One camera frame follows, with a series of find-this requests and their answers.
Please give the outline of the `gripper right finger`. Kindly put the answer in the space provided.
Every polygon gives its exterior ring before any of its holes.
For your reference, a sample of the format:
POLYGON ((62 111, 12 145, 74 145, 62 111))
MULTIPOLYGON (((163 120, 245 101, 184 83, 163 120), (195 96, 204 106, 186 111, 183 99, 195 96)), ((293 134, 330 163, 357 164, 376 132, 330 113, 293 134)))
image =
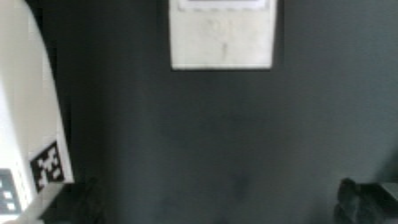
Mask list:
POLYGON ((398 224, 398 183, 341 180, 334 224, 398 224))

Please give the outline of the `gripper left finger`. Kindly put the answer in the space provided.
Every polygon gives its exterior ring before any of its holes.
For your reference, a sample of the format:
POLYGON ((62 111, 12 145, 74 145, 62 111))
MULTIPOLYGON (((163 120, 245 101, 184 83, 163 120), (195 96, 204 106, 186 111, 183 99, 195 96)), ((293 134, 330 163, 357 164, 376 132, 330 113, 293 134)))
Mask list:
POLYGON ((62 187, 41 219, 44 224, 106 224, 101 186, 96 178, 62 187))

